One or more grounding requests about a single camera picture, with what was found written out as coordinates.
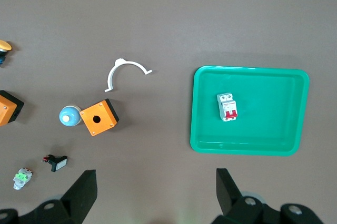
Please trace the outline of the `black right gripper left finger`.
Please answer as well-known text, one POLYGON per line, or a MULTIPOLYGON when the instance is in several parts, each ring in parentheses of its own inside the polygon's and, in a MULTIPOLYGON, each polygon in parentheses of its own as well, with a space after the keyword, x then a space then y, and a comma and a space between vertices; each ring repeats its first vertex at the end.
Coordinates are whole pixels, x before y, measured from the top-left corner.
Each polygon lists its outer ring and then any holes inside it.
POLYGON ((60 199, 48 200, 22 216, 15 209, 2 209, 1 223, 83 223, 96 199, 96 171, 86 170, 60 199))

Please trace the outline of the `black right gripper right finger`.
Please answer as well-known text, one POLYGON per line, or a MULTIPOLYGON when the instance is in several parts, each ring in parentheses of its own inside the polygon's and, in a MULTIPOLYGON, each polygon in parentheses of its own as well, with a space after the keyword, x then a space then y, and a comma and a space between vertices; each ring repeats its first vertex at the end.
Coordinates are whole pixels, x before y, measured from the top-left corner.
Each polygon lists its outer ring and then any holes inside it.
POLYGON ((213 223, 322 223, 310 208, 286 203, 274 210, 256 197, 243 196, 226 168, 216 170, 216 196, 222 210, 213 223))

